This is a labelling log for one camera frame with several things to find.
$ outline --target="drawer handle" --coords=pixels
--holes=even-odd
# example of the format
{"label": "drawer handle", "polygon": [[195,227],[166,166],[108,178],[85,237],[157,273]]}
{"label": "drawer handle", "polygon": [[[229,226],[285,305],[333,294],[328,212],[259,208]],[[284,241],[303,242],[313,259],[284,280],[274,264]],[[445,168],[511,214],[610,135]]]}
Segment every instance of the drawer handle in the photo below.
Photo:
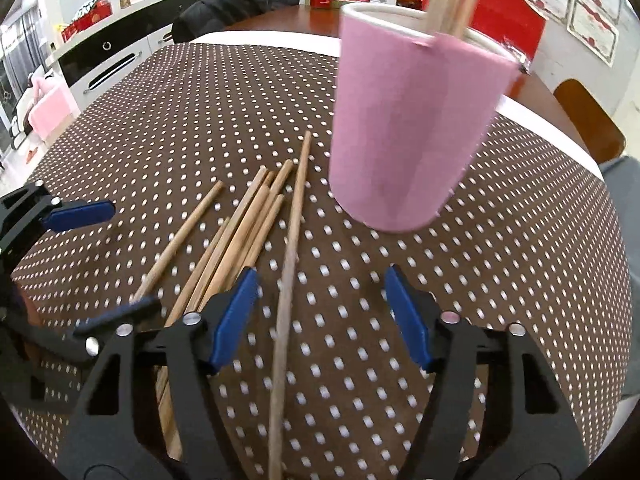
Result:
{"label": "drawer handle", "polygon": [[127,65],[133,63],[137,58],[142,56],[142,51],[137,53],[135,56],[133,54],[129,54],[129,55],[131,57],[126,57],[123,62],[117,63],[115,66],[112,67],[112,70],[109,70],[108,72],[104,73],[104,75],[102,77],[100,77],[98,80],[94,79],[93,81],[91,81],[91,83],[89,83],[89,88],[85,89],[82,92],[82,94],[87,95],[87,94],[91,93],[93,90],[98,88],[98,86],[100,86],[102,83],[107,81],[107,79],[109,79],[112,75],[114,75],[115,73],[119,72],[120,70],[122,70]]}

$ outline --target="black drawer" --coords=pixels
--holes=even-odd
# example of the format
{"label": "black drawer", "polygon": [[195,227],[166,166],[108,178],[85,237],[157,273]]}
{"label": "black drawer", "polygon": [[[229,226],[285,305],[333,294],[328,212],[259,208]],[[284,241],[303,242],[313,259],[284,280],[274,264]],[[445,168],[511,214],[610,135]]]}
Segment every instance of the black drawer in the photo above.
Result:
{"label": "black drawer", "polygon": [[183,10],[197,1],[162,0],[117,20],[82,41],[58,60],[66,83],[73,85],[123,48],[173,23]]}

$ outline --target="cabinet handle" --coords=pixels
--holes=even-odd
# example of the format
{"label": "cabinet handle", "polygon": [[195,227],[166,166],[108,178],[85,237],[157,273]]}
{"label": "cabinet handle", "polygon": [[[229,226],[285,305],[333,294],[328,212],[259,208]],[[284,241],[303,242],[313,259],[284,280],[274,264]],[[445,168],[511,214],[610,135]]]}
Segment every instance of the cabinet handle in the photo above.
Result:
{"label": "cabinet handle", "polygon": [[96,81],[94,84],[92,84],[91,86],[89,86],[89,88],[85,89],[84,91],[82,91],[83,95],[87,95],[90,94],[93,90],[95,90],[96,88],[98,88],[98,86],[100,86],[102,83],[104,83],[105,81],[107,81],[108,78],[110,78],[112,75],[114,75],[116,72],[119,72],[121,69],[123,69],[124,67],[126,67],[127,65],[133,63],[137,58],[142,56],[142,51],[140,51],[139,53],[137,53],[134,57],[126,60],[124,63],[119,64],[118,66],[116,66],[113,70],[110,70],[107,74],[105,74],[103,77],[101,77],[98,81]]}

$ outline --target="black jacket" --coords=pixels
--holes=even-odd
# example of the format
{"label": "black jacket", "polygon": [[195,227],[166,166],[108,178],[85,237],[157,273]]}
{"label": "black jacket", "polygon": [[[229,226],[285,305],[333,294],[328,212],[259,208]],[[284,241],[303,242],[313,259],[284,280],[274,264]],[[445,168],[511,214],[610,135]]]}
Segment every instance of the black jacket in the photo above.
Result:
{"label": "black jacket", "polygon": [[172,37],[174,43],[185,43],[270,10],[299,3],[300,0],[200,0],[174,21]]}

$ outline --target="countertop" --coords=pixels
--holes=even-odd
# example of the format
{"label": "countertop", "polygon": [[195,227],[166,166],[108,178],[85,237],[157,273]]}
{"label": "countertop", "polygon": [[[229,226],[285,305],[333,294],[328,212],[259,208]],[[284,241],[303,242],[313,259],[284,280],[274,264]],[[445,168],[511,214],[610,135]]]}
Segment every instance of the countertop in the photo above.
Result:
{"label": "countertop", "polygon": [[109,27],[109,25],[113,24],[114,22],[117,22],[118,20],[126,16],[129,16],[134,12],[138,12],[139,10],[144,9],[145,7],[149,7],[161,1],[162,0],[142,0],[141,2],[138,2],[136,4],[133,4],[132,6],[127,7],[126,9],[120,9],[119,7],[117,7],[117,5],[119,5],[119,2],[111,2],[111,5],[114,7],[114,13],[111,16],[108,16],[107,18],[100,20],[100,22],[96,23],[95,25],[92,25],[87,30],[78,32],[78,34],[72,37],[71,40],[67,41],[59,49],[53,51],[53,53],[46,59],[47,66],[52,66],[57,60],[60,59],[60,57],[64,56],[67,52],[73,50],[76,46],[78,46],[84,40],[100,32],[105,27]]}

